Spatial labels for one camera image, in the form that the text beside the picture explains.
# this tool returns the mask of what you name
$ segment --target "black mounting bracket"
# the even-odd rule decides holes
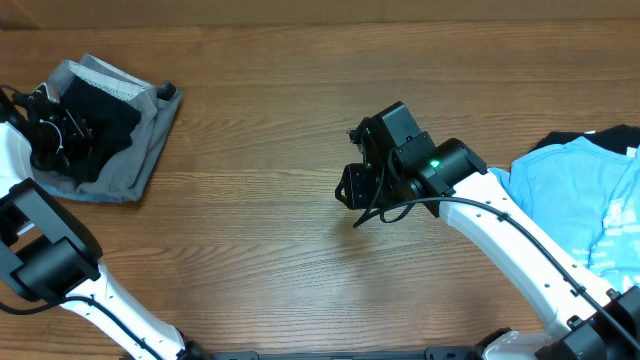
[[[18,234],[33,227],[42,236],[14,252]],[[32,179],[0,199],[0,279],[25,300],[59,302],[100,277],[100,257],[91,232]]]
[[[345,166],[336,188],[336,199],[351,210],[366,209],[376,192],[376,178],[376,171],[365,164]]]

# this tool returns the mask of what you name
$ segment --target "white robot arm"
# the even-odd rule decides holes
[[[31,145],[7,122],[0,122],[0,198],[23,180],[32,178]]]
[[[486,164],[470,149],[458,141],[445,142],[435,148],[428,135],[421,133],[417,125],[411,124],[413,118],[407,121],[407,116],[410,115],[404,105],[398,103],[373,119],[366,118],[363,121],[358,136],[366,134],[368,138],[366,141],[356,141],[362,141],[363,147],[367,145],[368,149],[375,149],[378,153],[375,157],[372,154],[368,154],[369,157],[365,155],[364,164],[347,166],[336,197],[350,208],[368,206],[367,213],[374,205],[382,207],[376,203],[376,199],[383,182],[387,185],[386,179],[384,176],[380,179],[373,200],[367,193],[371,190],[371,184],[364,180],[367,174],[375,172],[376,166],[388,167],[391,172],[397,170],[390,160],[391,156],[387,158],[387,154],[391,155],[388,147],[380,145],[384,141],[402,144],[391,148],[396,155],[400,155],[393,161],[403,164],[403,171],[413,171],[417,174],[415,177],[421,179],[405,179],[405,175],[394,173],[393,177],[401,181],[394,182],[390,189],[401,193],[405,199],[411,196],[413,199],[423,198],[425,194],[441,196],[435,198],[433,206],[428,206],[429,210],[469,237],[506,274],[531,304],[544,324],[546,334],[521,336],[508,332],[481,348],[464,350],[428,348],[422,353],[296,356],[236,353],[215,354],[213,358],[455,360],[467,359],[466,356],[473,353],[485,360],[640,359],[639,353],[634,353],[633,347],[627,343],[628,339],[621,341],[619,329],[613,331],[611,321],[602,318],[601,309],[606,306],[607,311],[613,313],[614,322],[624,324],[628,332],[637,337],[637,329],[640,329],[640,289],[633,288],[624,295],[610,291],[611,286],[606,281],[576,264],[517,207],[495,176],[486,171]],[[85,317],[120,344],[133,359],[210,359],[211,356],[196,343],[185,340],[176,328],[155,318],[115,281],[100,260],[102,250],[90,232],[29,179],[29,144],[6,124],[0,124],[0,146],[3,147],[0,149],[0,194],[4,196],[0,199],[0,217],[6,216],[13,221],[11,228],[0,229],[0,258],[3,259],[0,263],[0,279],[27,300],[44,299],[51,306],[61,305]],[[427,160],[424,152],[421,153],[425,149],[431,154],[431,160]],[[420,164],[417,170],[412,168],[414,163]],[[492,209],[486,206],[484,209],[478,208],[468,201],[455,201],[460,199],[480,202]],[[15,211],[13,214],[3,213],[7,209],[19,210],[18,218],[22,221],[15,221]],[[386,210],[374,211],[369,217]],[[11,234],[19,232],[30,222],[41,230],[43,237],[37,239],[35,245],[29,245],[28,253],[17,256],[10,249]],[[522,229],[516,229],[513,223],[519,224]],[[521,230],[533,235],[548,254],[534,246]],[[566,270],[565,275],[582,287],[576,291],[576,286],[558,272],[558,265],[554,265],[550,259],[555,259]],[[589,294],[594,302],[586,301],[583,293]],[[20,315],[31,313],[16,311],[1,303],[0,310]]]

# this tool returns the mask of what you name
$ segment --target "wood grain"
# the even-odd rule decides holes
[[[44,29],[640,18],[636,0],[14,1]]]
[[[36,28],[40,28],[40,24],[21,7],[21,4],[14,0],[0,0],[0,30]]]
[[[0,33],[0,79],[35,87],[90,52],[184,102],[144,199],[65,201],[144,305],[212,351],[417,350],[533,311],[468,240],[416,210],[351,229],[345,131],[403,100],[436,142],[508,167],[552,130],[640,125],[639,21]],[[3,302],[27,307],[0,288]],[[0,359],[122,351],[63,310],[0,315]]]

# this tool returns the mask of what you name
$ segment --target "cable clip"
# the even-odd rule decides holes
[[[571,289],[571,293],[575,297],[578,297],[578,296],[584,294],[585,292],[587,292],[587,288],[584,287],[584,286],[580,286],[580,288],[577,291],[575,289]]]
[[[503,222],[510,217],[511,217],[511,214],[509,214],[508,212],[503,212],[500,215],[498,215],[498,221]]]

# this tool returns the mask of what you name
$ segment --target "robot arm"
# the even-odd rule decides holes
[[[25,225],[42,236],[15,253]],[[208,359],[197,344],[147,311],[109,273],[89,230],[32,179],[0,199],[0,279],[28,301],[45,300],[86,318],[133,359]],[[2,310],[17,311],[0,303]]]
[[[33,177],[30,157],[27,139],[8,122],[0,122],[0,198],[13,185]]]
[[[490,172],[475,172],[454,185],[455,198],[490,204],[523,225],[582,284],[601,306],[611,299],[611,285],[577,264],[510,199]],[[570,332],[569,319],[588,319],[595,309],[575,296],[569,283],[516,228],[476,207],[442,202],[443,220],[473,241],[524,295],[552,340]]]
[[[402,218],[424,203],[496,264],[544,324],[546,340],[503,357],[514,345],[507,334],[486,348],[484,359],[640,359],[640,289],[620,295],[573,261],[469,147],[457,139],[436,147],[400,102],[365,118],[349,136],[363,163],[345,167],[336,198],[350,209],[367,209],[354,227],[375,215],[386,222],[385,207],[406,205]],[[373,207],[381,209],[370,213]]]
[[[487,360],[640,359],[640,355],[634,354],[618,333],[612,331],[610,322],[596,313],[593,303],[585,301],[580,294],[587,292],[598,307],[606,306],[607,312],[637,338],[640,289],[617,294],[609,290],[606,281],[574,264],[571,257],[509,199],[495,176],[486,171],[486,164],[468,147],[457,140],[436,147],[426,132],[420,132],[401,103],[374,118],[366,118],[350,135],[361,146],[365,158],[363,164],[352,164],[345,169],[336,189],[339,200],[352,209],[368,207],[371,210],[403,200],[437,196],[438,202],[427,204],[427,208],[487,254],[522,292],[547,329],[546,335],[525,341],[508,333],[490,344],[473,347],[468,354],[477,355],[479,351]],[[0,258],[3,260],[0,279],[26,300],[44,299],[52,306],[61,305],[85,317],[134,359],[210,359],[197,344],[186,341],[177,329],[155,318],[127,293],[100,260],[102,249],[88,229],[29,179],[30,148],[26,140],[5,124],[0,124],[0,136],[0,146],[5,146],[0,154],[8,154],[0,157],[3,165],[0,195],[6,195],[0,198]],[[385,169],[389,177],[378,178],[380,169]],[[498,213],[517,221],[583,288],[576,292],[569,286],[549,257],[543,256],[504,217],[469,204],[444,201],[446,198],[490,204]],[[38,227],[43,236],[14,253],[10,246],[17,241],[16,234],[29,223]],[[26,314],[2,304],[0,307]],[[422,355],[308,354],[298,357],[448,360],[452,354],[458,358],[455,355],[458,353],[461,358],[468,356],[466,349],[427,349]],[[256,357],[255,353],[215,355],[217,360]],[[259,357],[280,359],[277,355]]]

